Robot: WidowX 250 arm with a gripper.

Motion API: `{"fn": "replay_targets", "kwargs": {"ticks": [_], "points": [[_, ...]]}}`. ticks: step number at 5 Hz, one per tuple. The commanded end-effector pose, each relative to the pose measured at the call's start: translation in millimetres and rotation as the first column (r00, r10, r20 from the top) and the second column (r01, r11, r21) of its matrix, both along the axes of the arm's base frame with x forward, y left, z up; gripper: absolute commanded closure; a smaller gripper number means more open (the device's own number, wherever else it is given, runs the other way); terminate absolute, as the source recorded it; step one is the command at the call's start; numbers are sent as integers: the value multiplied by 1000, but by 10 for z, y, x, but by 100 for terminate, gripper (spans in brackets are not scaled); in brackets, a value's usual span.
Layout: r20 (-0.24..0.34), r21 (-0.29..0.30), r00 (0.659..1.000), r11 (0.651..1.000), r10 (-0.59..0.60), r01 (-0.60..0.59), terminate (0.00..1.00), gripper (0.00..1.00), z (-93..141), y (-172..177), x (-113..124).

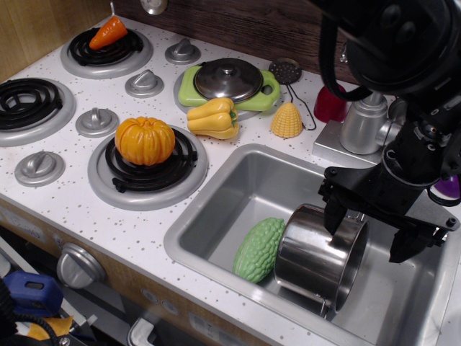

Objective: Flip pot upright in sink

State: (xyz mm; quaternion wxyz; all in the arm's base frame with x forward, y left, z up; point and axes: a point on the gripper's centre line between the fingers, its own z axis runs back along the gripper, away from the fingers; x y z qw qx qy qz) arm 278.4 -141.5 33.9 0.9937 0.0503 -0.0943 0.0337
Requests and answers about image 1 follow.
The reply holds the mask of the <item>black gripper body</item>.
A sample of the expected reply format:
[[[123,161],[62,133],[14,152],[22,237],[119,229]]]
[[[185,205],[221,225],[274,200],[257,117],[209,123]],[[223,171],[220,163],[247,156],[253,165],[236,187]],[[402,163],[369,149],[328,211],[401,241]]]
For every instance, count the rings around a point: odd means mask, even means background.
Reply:
[[[446,234],[460,228],[460,220],[448,211],[454,204],[432,197],[430,189],[459,173],[460,124],[440,130],[412,122],[385,147],[379,164],[326,168],[319,193],[324,200],[342,192],[347,211],[359,211],[398,231],[423,231],[431,237],[428,247],[439,246]]]

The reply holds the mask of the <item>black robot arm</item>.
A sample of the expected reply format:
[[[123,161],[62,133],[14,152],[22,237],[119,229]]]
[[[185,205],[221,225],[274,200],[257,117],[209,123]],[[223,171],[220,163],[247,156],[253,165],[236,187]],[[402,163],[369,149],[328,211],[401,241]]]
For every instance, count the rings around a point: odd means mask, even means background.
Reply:
[[[390,261],[439,246],[459,228],[448,203],[431,194],[460,174],[460,3],[317,1],[319,66],[336,97],[373,92],[406,102],[406,122],[368,169],[329,167],[319,193],[334,234],[355,210],[396,228]]]

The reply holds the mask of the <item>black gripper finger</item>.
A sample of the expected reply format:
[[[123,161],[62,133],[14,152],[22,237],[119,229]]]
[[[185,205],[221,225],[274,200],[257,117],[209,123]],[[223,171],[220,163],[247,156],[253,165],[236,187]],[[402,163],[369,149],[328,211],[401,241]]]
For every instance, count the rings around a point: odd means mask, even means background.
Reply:
[[[431,243],[431,237],[417,229],[400,229],[390,248],[391,263],[402,263],[420,254]]]
[[[326,201],[326,207],[324,209],[323,225],[330,235],[333,236],[347,212],[345,194],[335,192],[330,197],[324,198],[324,200]]]

